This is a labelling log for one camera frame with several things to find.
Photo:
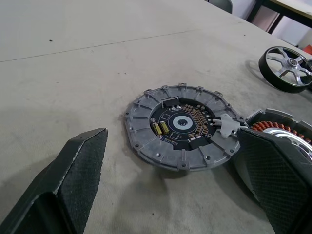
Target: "table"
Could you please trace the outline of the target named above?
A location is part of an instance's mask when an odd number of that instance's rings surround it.
[[[245,117],[270,107],[312,123],[310,93],[276,90],[256,67],[287,43],[202,0],[5,0],[0,29],[0,222],[68,139],[107,127],[85,234],[274,233],[224,167],[185,175],[140,160],[123,115],[144,90],[186,82]]]
[[[265,6],[278,13],[278,17],[269,29],[272,34],[278,23],[282,20],[283,16],[287,16],[301,24],[312,28],[312,6],[304,2],[293,0],[256,0],[256,3],[247,17],[247,22],[252,22],[258,13],[261,6]]]

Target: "black circuit board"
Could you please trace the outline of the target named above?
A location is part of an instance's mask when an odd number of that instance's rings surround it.
[[[213,113],[200,104],[179,104],[171,107],[163,105],[162,108],[153,113],[152,118],[156,120],[156,123],[159,124],[164,121],[169,129],[167,134],[162,131],[162,134],[159,135],[155,130],[154,133],[161,140],[172,144],[175,150],[192,150],[192,146],[196,144],[190,144],[190,142],[193,141],[192,143],[194,143],[195,139],[202,137],[206,140],[201,139],[200,144],[209,144],[209,138],[216,131],[209,122],[209,119],[214,118]]]

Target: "capacitor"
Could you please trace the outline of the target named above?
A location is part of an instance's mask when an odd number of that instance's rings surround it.
[[[169,128],[166,124],[165,121],[161,121],[159,122],[161,129],[163,130],[164,134],[168,134],[169,133]]]
[[[152,126],[153,126],[153,130],[156,133],[156,135],[161,135],[162,134],[162,131],[161,131],[158,123],[153,123]]]

